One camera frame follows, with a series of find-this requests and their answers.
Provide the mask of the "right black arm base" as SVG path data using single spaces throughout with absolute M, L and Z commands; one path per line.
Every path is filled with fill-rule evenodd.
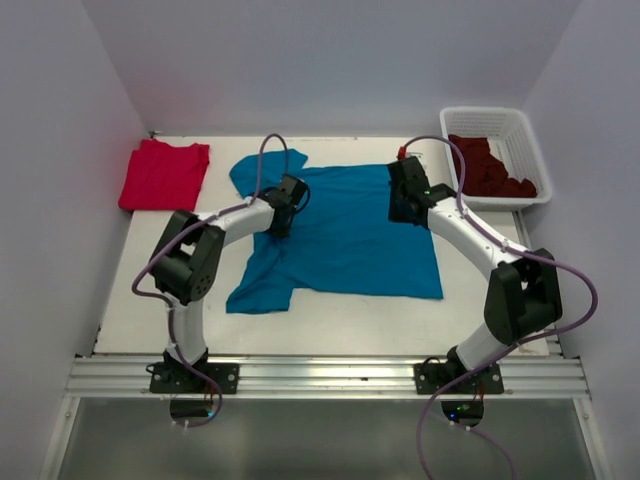
M 432 395 L 455 382 L 440 396 L 440 408 L 448 421 L 465 427 L 477 426 L 484 417 L 487 395 L 505 392 L 501 370 L 493 364 L 479 373 L 468 375 L 452 348 L 446 358 L 427 357 L 413 365 L 413 379 L 418 395 Z

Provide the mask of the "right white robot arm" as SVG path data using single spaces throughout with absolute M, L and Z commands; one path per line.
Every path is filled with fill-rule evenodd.
M 492 243 L 483 233 L 497 236 L 466 208 L 445 184 L 430 185 L 415 157 L 387 165 L 390 176 L 388 218 L 423 227 L 453 245 L 488 281 L 481 325 L 447 353 L 441 366 L 451 389 L 468 392 L 481 380 L 479 366 L 562 315 L 556 267 L 545 249 L 526 258 L 525 247 L 504 240 Z

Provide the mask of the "folded red t shirt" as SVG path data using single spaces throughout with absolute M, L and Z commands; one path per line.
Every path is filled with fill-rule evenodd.
M 126 211 L 193 211 L 210 163 L 210 147 L 176 147 L 143 139 L 131 153 L 118 207 Z

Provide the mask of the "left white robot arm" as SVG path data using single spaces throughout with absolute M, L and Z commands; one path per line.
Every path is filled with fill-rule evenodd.
M 174 368 L 172 379 L 185 392 L 197 392 L 207 383 L 204 298 L 214 285 L 223 249 L 256 233 L 286 237 L 310 197 L 304 181 L 285 174 L 277 186 L 218 213 L 178 210 L 170 217 L 150 259 L 150 275 L 169 301 L 163 363 Z

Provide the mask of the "blue t shirt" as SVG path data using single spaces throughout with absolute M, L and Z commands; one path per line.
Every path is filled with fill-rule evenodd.
M 242 196 L 274 187 L 288 172 L 307 183 L 311 199 L 289 235 L 254 237 L 229 313 L 288 310 L 294 290 L 441 300 L 444 297 L 430 232 L 388 219 L 389 175 L 382 165 L 310 167 L 296 150 L 250 155 L 230 179 Z

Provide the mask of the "dark red t shirt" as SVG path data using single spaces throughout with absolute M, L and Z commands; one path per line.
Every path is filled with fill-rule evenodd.
M 465 195 L 511 198 L 537 196 L 536 187 L 529 179 L 517 180 L 508 174 L 504 163 L 491 154 L 486 138 L 457 135 L 449 135 L 448 138 L 465 158 Z

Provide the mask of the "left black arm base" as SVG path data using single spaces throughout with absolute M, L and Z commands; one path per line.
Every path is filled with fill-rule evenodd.
M 169 353 L 145 368 L 150 374 L 149 392 L 169 399 L 171 419 L 183 428 L 211 422 L 218 414 L 223 397 L 237 393 L 240 365 L 212 363 L 205 352 L 193 365 L 185 366 Z

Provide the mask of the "aluminium mounting rail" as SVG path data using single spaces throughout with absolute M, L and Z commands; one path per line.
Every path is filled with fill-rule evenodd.
M 150 398 L 155 356 L 94 355 L 74 361 L 63 393 L 76 398 Z M 228 364 L 232 399 L 420 399 L 411 356 L 212 356 Z M 471 387 L 474 398 L 587 399 L 582 364 L 561 356 L 510 356 Z

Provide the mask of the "white plastic basket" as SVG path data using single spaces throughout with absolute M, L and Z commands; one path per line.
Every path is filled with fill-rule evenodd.
M 518 181 L 529 180 L 533 198 L 469 196 L 463 199 L 476 211 L 521 211 L 551 200 L 552 186 L 528 118 L 517 109 L 502 107 L 446 107 L 440 111 L 444 137 L 484 138 L 491 155 Z

